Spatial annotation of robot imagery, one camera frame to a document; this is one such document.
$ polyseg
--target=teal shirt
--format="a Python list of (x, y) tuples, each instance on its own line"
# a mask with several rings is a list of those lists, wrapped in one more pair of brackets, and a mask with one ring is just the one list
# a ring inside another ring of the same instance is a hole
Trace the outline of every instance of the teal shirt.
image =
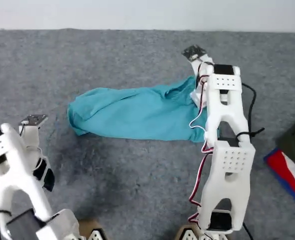
[[(139, 140), (204, 141), (204, 132), (189, 123), (198, 114), (190, 98), (195, 78), (172, 85), (130, 89), (95, 88), (68, 105), (67, 118), (77, 135)], [(205, 127), (206, 108), (193, 125)]]

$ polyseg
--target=red wire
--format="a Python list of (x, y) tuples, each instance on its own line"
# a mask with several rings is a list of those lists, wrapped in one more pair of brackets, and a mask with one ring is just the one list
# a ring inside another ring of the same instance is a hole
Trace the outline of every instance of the red wire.
[(207, 153), (206, 155), (204, 155), (204, 157), (203, 157), (203, 159), (202, 159), (202, 161), (200, 163), (200, 166), (198, 168), (198, 171), (197, 171), (197, 177), (196, 177), (196, 181), (195, 181), (195, 185), (194, 185), (193, 191), (192, 191), (190, 197), (188, 198), (188, 200), (192, 204), (194, 204), (194, 205), (196, 205), (198, 207), (201, 207), (201, 204), (198, 203), (197, 201), (194, 201), (193, 198), (195, 197), (195, 195), (196, 195), (196, 193), (198, 191), (199, 185), (200, 185), (201, 173), (202, 173), (202, 169), (203, 169), (204, 163), (205, 163), (208, 155), (210, 155), (210, 154), (212, 154), (212, 153)]
[(207, 141), (205, 141), (205, 144), (202, 147), (202, 153), (206, 154), (206, 153), (213, 152), (214, 147), (210, 147), (208, 149), (206, 149), (206, 147), (207, 147)]
[(198, 224), (198, 221), (195, 220), (195, 218), (199, 215), (198, 212), (194, 213), (192, 216), (190, 216), (187, 220), (190, 222), (190, 223), (196, 223)]

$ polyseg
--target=carpet floor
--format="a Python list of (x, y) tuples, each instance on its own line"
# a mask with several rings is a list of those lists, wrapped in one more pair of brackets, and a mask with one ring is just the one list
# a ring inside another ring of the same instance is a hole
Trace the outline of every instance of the carpet floor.
[[(198, 44), (216, 63), (239, 66), (257, 100), (252, 129), (256, 156), (245, 222), (256, 240), (295, 240), (295, 200), (264, 164), (275, 138), (295, 122), (295, 34), (192, 31), (0, 31), (0, 124), (48, 114), (40, 146), (56, 176), (54, 211), (97, 218), (111, 240), (172, 240), (196, 209), (188, 197), (200, 144), (78, 137), (68, 126), (69, 102), (93, 88), (139, 88), (190, 76), (181, 50)], [(247, 114), (252, 93), (243, 92)], [(210, 170), (205, 164), (201, 184)], [(31, 206), (16, 193), (16, 214)], [(235, 240), (249, 239), (245, 230)]]

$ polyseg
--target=red and white wire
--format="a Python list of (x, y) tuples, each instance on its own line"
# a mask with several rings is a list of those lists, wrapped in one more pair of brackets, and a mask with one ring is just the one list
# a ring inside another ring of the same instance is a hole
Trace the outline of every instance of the red and white wire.
[(198, 191), (198, 188), (199, 188), (199, 185), (200, 185), (200, 180), (201, 180), (201, 174), (202, 174), (202, 169), (203, 169), (203, 166), (204, 166), (204, 163), (205, 161), (207, 160), (207, 157), (208, 155), (211, 155), (212, 153), (207, 153), (206, 155), (204, 155), (199, 167), (198, 167), (198, 171), (197, 171), (197, 176), (196, 176), (196, 180), (195, 180), (195, 184), (194, 184), (194, 188), (193, 188), (193, 191), (191, 193), (191, 195), (189, 196), (188, 200), (198, 206), (198, 207), (201, 207), (201, 204), (195, 200), (193, 200), (193, 198), (195, 197), (197, 191)]

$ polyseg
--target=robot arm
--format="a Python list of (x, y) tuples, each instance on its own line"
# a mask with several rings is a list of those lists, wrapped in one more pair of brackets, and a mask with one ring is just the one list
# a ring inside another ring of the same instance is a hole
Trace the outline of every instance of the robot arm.
[[(206, 51), (193, 45), (182, 52), (190, 61), (196, 84), (190, 94), (198, 108), (207, 106), (205, 144), (212, 149), (209, 177), (197, 208), (198, 226), (214, 235), (239, 231), (244, 221), (249, 196), (250, 172), (255, 148), (250, 142), (248, 121), (242, 104), (240, 68), (214, 64)], [(218, 136), (221, 122), (227, 122), (237, 137)], [(230, 199), (231, 211), (216, 209)]]
[[(54, 214), (43, 188), (52, 191), (54, 175), (39, 147), (39, 128), (46, 115), (29, 115), (19, 134), (8, 124), (0, 126), (0, 238), (7, 240), (85, 240), (73, 212)], [(33, 208), (12, 217), (12, 198), (23, 190)], [(103, 240), (93, 232), (90, 239)]]

